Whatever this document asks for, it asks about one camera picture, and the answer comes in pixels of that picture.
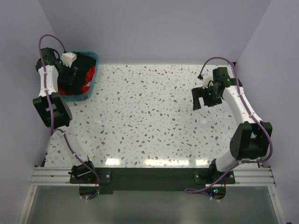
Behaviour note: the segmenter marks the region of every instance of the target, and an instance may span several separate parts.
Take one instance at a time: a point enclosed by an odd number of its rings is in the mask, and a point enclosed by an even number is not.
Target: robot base
[[[186,188],[202,189],[213,183],[221,173],[209,176],[210,168],[95,168],[100,177],[100,194],[113,194],[115,190],[133,191],[184,191]],[[235,176],[230,172],[223,178],[226,184],[234,184]],[[71,177],[73,184],[94,184],[95,181],[78,180]],[[96,188],[80,187],[80,195],[90,195]],[[213,197],[225,195],[224,188],[210,188]]]

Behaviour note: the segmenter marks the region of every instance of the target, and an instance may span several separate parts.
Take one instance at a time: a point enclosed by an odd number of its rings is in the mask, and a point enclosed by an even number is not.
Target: red cloth
[[[89,90],[89,86],[87,86],[87,84],[89,82],[91,82],[91,80],[93,79],[93,75],[95,74],[95,66],[91,67],[90,70],[87,72],[86,74],[86,77],[85,77],[85,83],[84,85],[82,85],[80,87],[80,90],[82,91],[82,94],[83,93],[86,93],[88,90]],[[61,94],[61,95],[66,95],[65,94],[65,91],[63,89],[61,89],[60,87],[58,87],[58,92]]]

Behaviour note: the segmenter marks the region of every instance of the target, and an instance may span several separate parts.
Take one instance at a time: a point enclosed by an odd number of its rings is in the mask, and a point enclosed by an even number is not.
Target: glass panel
[[[116,191],[88,202],[78,187],[38,187],[29,224],[277,224],[267,187],[230,187],[220,202],[184,192]]]

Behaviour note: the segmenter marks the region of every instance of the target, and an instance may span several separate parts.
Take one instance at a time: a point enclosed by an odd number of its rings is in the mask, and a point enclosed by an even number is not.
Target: speckled tabletop
[[[100,65],[92,96],[67,102],[95,167],[207,167],[229,150],[236,123],[226,102],[192,110],[201,67]],[[50,138],[46,167],[71,167],[62,140]]]

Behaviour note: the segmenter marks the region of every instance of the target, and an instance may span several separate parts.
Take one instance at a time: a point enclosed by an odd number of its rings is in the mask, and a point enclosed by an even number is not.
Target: cable clip
[[[255,115],[255,112],[252,112],[252,113],[249,115],[249,117],[252,118],[253,115]]]
[[[241,97],[242,95],[244,95],[244,91],[240,92],[240,93],[238,94],[238,97]]]

